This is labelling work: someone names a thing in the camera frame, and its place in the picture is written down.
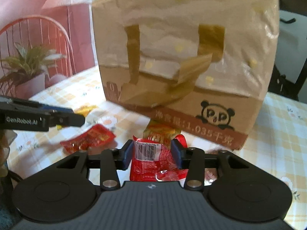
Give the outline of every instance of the barcode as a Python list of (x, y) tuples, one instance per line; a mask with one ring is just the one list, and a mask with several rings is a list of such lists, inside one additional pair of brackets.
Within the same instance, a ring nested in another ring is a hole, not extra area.
[(140, 161), (157, 161), (161, 144), (135, 142), (135, 158)]

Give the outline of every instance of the white flower pot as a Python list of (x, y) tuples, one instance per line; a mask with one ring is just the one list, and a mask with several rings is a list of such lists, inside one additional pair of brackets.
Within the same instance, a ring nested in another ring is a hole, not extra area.
[(16, 97), (28, 99), (45, 89), (45, 74), (42, 73), (33, 79), (16, 87)]

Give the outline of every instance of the ribbed gray surface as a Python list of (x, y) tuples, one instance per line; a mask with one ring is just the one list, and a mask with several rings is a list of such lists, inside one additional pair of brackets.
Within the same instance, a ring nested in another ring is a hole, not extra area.
[(89, 211), (74, 220), (56, 224), (38, 224), (22, 220), (12, 229), (290, 230), (291, 228), (282, 220), (263, 224), (246, 224), (230, 220), (213, 210), (201, 193), (186, 191), (179, 182), (125, 182), (120, 190), (102, 193)]

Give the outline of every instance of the chair backrest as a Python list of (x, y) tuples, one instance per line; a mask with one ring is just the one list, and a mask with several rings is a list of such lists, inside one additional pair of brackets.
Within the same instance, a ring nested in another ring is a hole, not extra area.
[[(8, 56), (15, 56), (14, 43), (20, 43), (25, 48), (28, 43), (31, 46), (44, 45), (50, 49), (56, 49), (57, 53), (67, 57), (57, 60), (56, 67), (49, 68), (50, 77), (60, 73), (70, 77), (76, 73), (73, 49), (65, 28), (52, 18), (40, 15), (27, 16), (15, 20), (0, 30), (0, 77), (7, 73), (2, 60)], [(2, 87), (0, 94), (14, 97), (13, 87), (7, 84)]]

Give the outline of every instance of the cabinet door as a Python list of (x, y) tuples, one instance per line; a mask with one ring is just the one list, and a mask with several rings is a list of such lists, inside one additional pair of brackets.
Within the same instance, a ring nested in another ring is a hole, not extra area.
[(280, 18), (295, 18), (296, 22), (279, 24), (275, 65), (280, 74), (295, 83), (307, 58), (307, 17), (281, 10)]

